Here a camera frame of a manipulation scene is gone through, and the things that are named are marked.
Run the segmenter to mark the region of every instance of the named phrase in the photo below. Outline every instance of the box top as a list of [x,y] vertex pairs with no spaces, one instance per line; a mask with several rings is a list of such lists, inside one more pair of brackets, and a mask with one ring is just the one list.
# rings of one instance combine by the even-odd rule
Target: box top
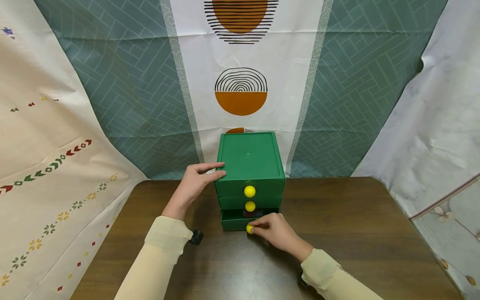
[[217,161],[227,172],[218,181],[285,178],[273,132],[222,134]]

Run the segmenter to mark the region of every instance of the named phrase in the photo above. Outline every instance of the left hand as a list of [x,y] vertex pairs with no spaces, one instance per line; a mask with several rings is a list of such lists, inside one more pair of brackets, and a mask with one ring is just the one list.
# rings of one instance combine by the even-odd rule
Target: left hand
[[163,210],[162,216],[183,220],[185,212],[192,202],[200,195],[207,184],[224,177],[224,170],[205,174],[207,171],[223,167],[225,163],[203,163],[190,165],[183,174],[179,186]]

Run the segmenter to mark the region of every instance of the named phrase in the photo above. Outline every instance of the green patterned fabric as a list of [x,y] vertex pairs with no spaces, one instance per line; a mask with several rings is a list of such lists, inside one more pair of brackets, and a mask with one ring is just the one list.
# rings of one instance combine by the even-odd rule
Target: green patterned fabric
[[[288,161],[291,177],[352,173],[418,71],[446,1],[325,0],[331,13],[326,34],[317,35],[324,40],[316,42],[320,57]],[[122,154],[153,179],[179,179],[202,160],[165,0],[35,2]]]
[[350,176],[419,71],[447,0],[334,0],[291,177]]
[[112,144],[152,179],[198,163],[158,0],[35,0]]

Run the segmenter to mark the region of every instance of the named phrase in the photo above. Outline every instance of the green drawer box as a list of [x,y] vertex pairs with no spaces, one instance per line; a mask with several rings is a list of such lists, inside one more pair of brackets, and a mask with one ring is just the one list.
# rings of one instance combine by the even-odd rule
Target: green drawer box
[[273,132],[222,134],[217,161],[227,175],[215,181],[219,197],[243,196],[251,185],[257,195],[281,195],[285,185],[278,145]]
[[256,208],[274,208],[280,207],[282,196],[255,196],[253,198],[231,196],[218,198],[218,203],[220,204],[221,209],[244,209],[247,201],[255,202]]
[[[224,231],[246,230],[248,222],[251,222],[257,218],[242,218],[242,209],[229,209],[222,210],[222,228]],[[267,208],[264,210],[264,214],[278,213],[278,208]]]

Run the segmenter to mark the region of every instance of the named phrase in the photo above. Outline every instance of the orange circle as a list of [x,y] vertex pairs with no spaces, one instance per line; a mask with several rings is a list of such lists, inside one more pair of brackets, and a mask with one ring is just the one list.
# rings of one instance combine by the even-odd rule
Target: orange circle
[[232,115],[248,116],[258,111],[267,99],[267,92],[215,92],[220,106]]
[[233,128],[227,131],[226,133],[245,133],[245,128],[243,127]]
[[257,28],[267,11],[268,0],[213,0],[215,16],[225,29],[245,34]]

